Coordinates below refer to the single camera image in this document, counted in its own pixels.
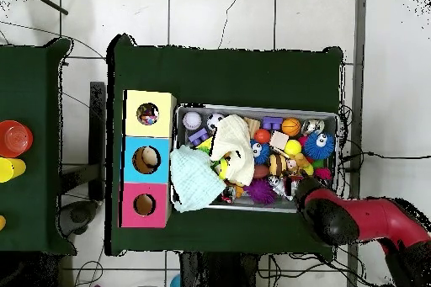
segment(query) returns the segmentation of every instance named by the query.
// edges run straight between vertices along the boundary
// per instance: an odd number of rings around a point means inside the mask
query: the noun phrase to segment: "red cup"
[[[0,122],[0,156],[18,157],[29,150],[32,143],[33,134],[27,126],[13,120]]]

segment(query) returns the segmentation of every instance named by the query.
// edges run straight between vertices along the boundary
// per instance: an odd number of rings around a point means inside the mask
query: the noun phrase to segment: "white cloth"
[[[247,123],[238,115],[220,120],[213,138],[211,161],[219,161],[231,153],[226,179],[250,185],[254,174],[254,157]]]

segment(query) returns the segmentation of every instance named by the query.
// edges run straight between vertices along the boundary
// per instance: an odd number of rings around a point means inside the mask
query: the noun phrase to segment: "dark green mat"
[[[111,208],[107,205],[107,221],[111,220],[107,251],[319,252],[330,258],[331,248],[313,240],[297,214],[173,210],[164,229],[119,228],[121,107],[123,90],[136,89],[170,92],[179,103],[337,113],[342,59],[338,47],[323,52],[197,50],[138,47],[127,35],[117,36],[108,48],[108,109],[110,104],[114,107],[114,144],[108,141],[107,159],[113,158],[113,167],[108,162],[107,179],[114,182]]]
[[[59,186],[59,65],[71,45],[55,39],[44,47],[0,46],[0,121],[17,120],[34,136],[19,156],[27,169],[0,183],[0,250],[74,253],[56,228]]]

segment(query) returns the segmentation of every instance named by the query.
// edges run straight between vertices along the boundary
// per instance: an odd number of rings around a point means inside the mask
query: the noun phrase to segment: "yellow cup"
[[[7,182],[25,172],[25,162],[19,158],[0,157],[0,183]]]

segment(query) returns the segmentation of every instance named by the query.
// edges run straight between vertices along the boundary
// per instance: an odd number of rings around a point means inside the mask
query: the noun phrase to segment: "light blue cloth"
[[[186,145],[171,152],[171,181],[179,202],[176,210],[199,210],[210,205],[226,185],[210,168],[210,157]]]

